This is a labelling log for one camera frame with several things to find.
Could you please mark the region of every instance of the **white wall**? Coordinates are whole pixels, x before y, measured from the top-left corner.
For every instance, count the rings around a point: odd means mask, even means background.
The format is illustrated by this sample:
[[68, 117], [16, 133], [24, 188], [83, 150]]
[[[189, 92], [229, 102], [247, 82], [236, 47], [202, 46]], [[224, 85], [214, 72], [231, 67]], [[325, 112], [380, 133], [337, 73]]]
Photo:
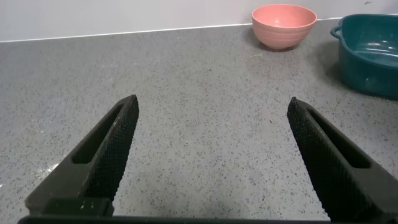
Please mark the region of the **white wall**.
[[251, 23], [253, 9], [276, 2], [320, 19], [398, 13], [398, 0], [0, 0], [0, 41]]

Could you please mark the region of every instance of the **bowl rim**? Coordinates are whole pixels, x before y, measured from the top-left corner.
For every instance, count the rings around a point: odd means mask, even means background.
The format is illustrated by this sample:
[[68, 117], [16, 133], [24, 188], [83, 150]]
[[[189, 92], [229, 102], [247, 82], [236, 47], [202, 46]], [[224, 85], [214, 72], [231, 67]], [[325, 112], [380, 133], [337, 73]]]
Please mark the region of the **bowl rim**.
[[[266, 24], [266, 23], [260, 22], [259, 20], [257, 20], [257, 19], [254, 17], [254, 12], [256, 12], [258, 9], [261, 9], [261, 8], [263, 8], [263, 7], [268, 7], [268, 6], [295, 6], [295, 7], [300, 7], [300, 8], [302, 8], [302, 9], [306, 9], [307, 11], [311, 12], [311, 13], [315, 16], [315, 19], [314, 19], [311, 23], [306, 24], [306, 25], [304, 25], [304, 26], [297, 26], [297, 27], [277, 27], [277, 26], [273, 26], [273, 25], [270, 25], [270, 24]], [[264, 5], [264, 6], [260, 6], [260, 7], [255, 8], [255, 10], [253, 10], [252, 13], [251, 13], [251, 17], [252, 17], [252, 19], [254, 19], [256, 22], [258, 22], [258, 23], [260, 23], [260, 24], [262, 24], [262, 25], [269, 26], [269, 27], [281, 28], [281, 29], [296, 29], [296, 28], [308, 27], [308, 26], [313, 25], [313, 24], [317, 21], [317, 19], [318, 19], [317, 14], [316, 14], [315, 12], [313, 12], [311, 9], [307, 9], [306, 7], [298, 6], [298, 5], [294, 5], [294, 4], [266, 4], [266, 5]]]

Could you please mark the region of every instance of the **speckled granite countertop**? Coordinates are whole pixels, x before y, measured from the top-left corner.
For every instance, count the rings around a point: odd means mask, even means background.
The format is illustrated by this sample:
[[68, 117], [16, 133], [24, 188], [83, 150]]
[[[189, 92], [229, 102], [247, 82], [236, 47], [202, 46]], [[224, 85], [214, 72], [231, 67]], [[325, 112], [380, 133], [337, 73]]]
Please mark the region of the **speckled granite countertop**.
[[115, 215], [327, 219], [286, 117], [316, 107], [398, 177], [398, 103], [349, 90], [321, 21], [269, 52], [251, 26], [0, 44], [0, 222], [115, 102], [140, 117]]

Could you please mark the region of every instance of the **teal plastic tub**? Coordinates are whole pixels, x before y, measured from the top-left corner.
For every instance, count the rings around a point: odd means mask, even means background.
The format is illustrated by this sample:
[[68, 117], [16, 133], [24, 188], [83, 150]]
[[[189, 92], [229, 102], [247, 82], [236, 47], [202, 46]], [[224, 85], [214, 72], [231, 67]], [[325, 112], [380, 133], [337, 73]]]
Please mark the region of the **teal plastic tub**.
[[340, 40], [338, 58], [348, 86], [398, 98], [398, 16], [346, 16], [330, 34]]

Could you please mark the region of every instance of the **pink bowl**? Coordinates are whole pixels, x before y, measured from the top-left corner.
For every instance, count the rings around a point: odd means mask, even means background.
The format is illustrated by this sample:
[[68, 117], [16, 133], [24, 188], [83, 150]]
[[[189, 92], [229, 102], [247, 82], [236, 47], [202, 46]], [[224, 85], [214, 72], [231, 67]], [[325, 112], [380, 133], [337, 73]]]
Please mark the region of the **pink bowl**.
[[270, 4], [252, 13], [256, 37], [273, 49], [299, 44], [317, 21], [317, 15], [304, 7], [291, 4]]

